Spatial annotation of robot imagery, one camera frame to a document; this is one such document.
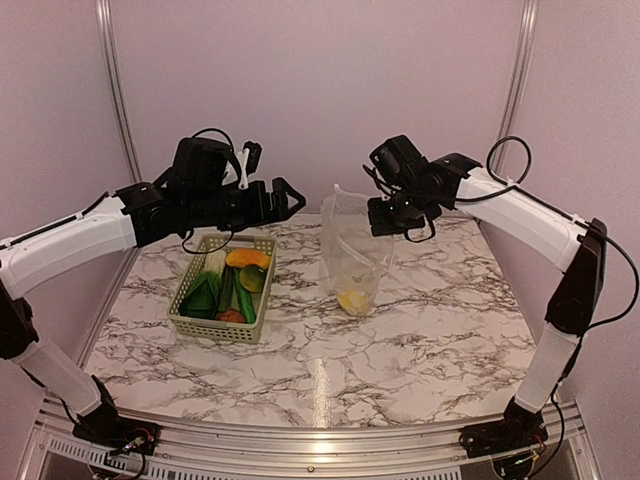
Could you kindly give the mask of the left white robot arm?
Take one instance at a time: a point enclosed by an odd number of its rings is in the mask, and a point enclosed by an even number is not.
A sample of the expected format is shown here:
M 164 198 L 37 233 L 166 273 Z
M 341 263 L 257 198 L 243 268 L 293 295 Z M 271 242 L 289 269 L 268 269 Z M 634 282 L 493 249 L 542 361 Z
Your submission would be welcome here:
M 106 445 L 125 438 L 126 423 L 99 383 L 32 320 L 27 297 L 42 285 L 100 258 L 141 249 L 200 228 L 238 233 L 290 219 L 305 196 L 281 177 L 270 185 L 196 185 L 159 179 L 103 194 L 85 210 L 1 242 L 1 357 L 61 398 Z

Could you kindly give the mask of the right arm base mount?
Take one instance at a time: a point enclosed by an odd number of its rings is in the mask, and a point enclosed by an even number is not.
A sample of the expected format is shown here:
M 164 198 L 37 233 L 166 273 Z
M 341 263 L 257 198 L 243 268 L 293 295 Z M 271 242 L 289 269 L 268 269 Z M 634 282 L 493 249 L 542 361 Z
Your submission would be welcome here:
M 541 411 L 531 412 L 512 398 L 500 420 L 463 427 L 459 444 L 469 458 L 477 458 L 545 443 L 548 438 Z

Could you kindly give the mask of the clear zip top bag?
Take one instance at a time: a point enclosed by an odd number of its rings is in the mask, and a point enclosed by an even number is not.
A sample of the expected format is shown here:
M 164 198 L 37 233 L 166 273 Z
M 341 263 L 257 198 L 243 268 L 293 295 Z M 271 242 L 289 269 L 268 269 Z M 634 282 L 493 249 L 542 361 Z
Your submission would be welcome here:
M 375 237 L 368 221 L 368 198 L 338 184 L 321 205 L 320 246 L 327 292 L 369 292 L 374 299 L 394 256 L 394 239 Z

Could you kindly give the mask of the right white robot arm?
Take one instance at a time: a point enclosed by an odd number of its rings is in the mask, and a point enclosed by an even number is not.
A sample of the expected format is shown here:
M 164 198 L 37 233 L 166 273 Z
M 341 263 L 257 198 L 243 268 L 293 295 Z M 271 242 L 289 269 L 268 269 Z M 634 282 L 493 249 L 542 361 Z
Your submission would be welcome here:
M 381 146 L 366 171 L 382 192 L 368 206 L 374 235 L 414 240 L 425 229 L 433 236 L 438 217 L 458 212 L 545 262 L 538 271 L 551 284 L 539 296 L 544 304 L 537 310 L 537 350 L 511 401 L 514 411 L 495 428 L 502 446 L 519 446 L 534 431 L 531 415 L 550 400 L 593 324 L 605 277 L 605 225 L 566 213 L 519 181 L 458 153 L 429 160 L 413 150 Z

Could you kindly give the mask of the green lime toy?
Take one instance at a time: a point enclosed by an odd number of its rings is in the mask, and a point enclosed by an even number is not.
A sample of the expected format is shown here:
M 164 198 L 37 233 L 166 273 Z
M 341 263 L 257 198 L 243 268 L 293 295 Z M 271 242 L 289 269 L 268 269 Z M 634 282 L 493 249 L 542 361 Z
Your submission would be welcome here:
M 261 293 L 266 277 L 267 271 L 255 264 L 247 265 L 239 272 L 240 284 L 250 293 Z

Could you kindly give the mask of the green perforated plastic basket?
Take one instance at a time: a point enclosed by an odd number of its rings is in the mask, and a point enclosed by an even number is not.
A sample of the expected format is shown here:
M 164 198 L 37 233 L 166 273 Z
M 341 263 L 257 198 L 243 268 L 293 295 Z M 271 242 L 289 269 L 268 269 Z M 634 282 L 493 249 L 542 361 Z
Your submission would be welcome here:
M 275 239 L 209 234 L 185 252 L 191 260 L 167 310 L 177 330 L 256 344 L 275 271 Z

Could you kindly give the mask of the yellow lemon toy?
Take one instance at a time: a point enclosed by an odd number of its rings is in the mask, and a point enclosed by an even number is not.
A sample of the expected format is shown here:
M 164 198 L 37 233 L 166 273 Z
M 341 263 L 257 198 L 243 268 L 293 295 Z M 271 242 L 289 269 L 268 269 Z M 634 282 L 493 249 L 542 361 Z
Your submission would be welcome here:
M 349 315 L 365 316 L 373 308 L 373 296 L 362 290 L 345 290 L 336 293 L 340 307 Z

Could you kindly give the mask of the orange yellow mango toy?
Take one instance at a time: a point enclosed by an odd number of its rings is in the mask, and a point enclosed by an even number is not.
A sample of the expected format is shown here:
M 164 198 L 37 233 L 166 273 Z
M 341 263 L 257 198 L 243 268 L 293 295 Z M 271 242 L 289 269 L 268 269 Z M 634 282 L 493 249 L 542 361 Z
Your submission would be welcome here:
M 236 248 L 226 256 L 226 265 L 232 268 L 244 268 L 256 265 L 261 269 L 268 269 L 271 264 L 271 256 L 256 249 Z

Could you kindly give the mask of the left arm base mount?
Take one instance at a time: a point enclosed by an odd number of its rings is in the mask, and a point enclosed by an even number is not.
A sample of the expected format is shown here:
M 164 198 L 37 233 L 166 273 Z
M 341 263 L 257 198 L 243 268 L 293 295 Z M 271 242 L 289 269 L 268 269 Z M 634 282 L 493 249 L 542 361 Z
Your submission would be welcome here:
M 73 435 L 92 443 L 111 447 L 119 453 L 125 446 L 141 438 L 139 449 L 152 455 L 159 440 L 161 427 L 153 422 L 123 417 L 104 384 L 93 378 L 100 393 L 100 404 L 87 415 L 76 415 Z

